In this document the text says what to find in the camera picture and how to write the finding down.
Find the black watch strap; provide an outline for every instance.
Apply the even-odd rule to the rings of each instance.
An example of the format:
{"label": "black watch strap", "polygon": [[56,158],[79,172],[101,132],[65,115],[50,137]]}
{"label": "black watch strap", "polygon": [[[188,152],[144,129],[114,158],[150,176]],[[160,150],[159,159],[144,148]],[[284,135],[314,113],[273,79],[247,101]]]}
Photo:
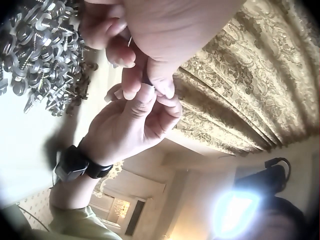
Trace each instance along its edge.
{"label": "black watch strap", "polygon": [[97,179],[106,176],[112,167],[113,165],[101,166],[94,163],[79,148],[72,145],[61,155],[55,173],[63,182],[72,181],[84,173]]}
{"label": "black watch strap", "polygon": [[110,170],[112,169],[113,165],[110,166],[101,166],[99,164],[94,163],[91,159],[87,158],[87,161],[89,163],[87,170],[85,171],[85,174],[87,174],[89,177],[97,179],[97,178],[103,178],[106,176]]}

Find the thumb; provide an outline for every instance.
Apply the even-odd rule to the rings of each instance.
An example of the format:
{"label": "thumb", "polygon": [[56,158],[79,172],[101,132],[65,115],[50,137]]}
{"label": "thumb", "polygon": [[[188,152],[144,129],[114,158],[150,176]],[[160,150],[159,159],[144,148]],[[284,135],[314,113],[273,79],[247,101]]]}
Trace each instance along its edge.
{"label": "thumb", "polygon": [[144,124],[145,119],[151,112],[155,101],[155,88],[142,83],[135,98],[127,101],[122,113],[124,121],[128,122],[129,125]]}
{"label": "thumb", "polygon": [[147,73],[150,82],[156,90],[165,95],[168,99],[174,96],[173,74],[180,64],[169,61],[158,61],[148,58]]}

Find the chandelier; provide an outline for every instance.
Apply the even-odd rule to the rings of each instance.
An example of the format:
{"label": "chandelier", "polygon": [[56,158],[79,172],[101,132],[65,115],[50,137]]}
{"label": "chandelier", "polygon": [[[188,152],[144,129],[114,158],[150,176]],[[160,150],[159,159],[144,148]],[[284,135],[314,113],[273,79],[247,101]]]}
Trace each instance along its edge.
{"label": "chandelier", "polygon": [[115,204],[115,213],[121,217],[125,218],[127,211],[130,207],[130,203],[124,200],[117,200],[117,203]]}

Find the curtain fold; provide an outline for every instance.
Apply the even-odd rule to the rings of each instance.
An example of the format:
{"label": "curtain fold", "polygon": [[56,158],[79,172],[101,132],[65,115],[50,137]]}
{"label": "curtain fold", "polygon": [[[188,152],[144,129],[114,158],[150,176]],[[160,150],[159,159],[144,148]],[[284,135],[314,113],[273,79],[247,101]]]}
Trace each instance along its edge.
{"label": "curtain fold", "polygon": [[174,75],[174,131],[228,154],[319,134],[319,28],[293,1],[247,1]]}

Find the patterned wallpaper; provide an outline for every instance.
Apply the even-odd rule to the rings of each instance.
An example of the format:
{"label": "patterned wallpaper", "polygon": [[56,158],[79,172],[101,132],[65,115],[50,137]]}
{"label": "patterned wallpaper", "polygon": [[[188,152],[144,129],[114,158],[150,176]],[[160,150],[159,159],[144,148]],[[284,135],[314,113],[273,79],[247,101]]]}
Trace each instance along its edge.
{"label": "patterned wallpaper", "polygon": [[[27,210],[34,215],[39,221],[41,221],[47,228],[53,220],[53,217],[49,208],[49,195],[50,189],[43,190],[37,194],[27,197],[26,199],[17,202],[17,205]],[[26,219],[28,220],[31,228],[45,230],[45,228],[27,212],[21,210]]]}

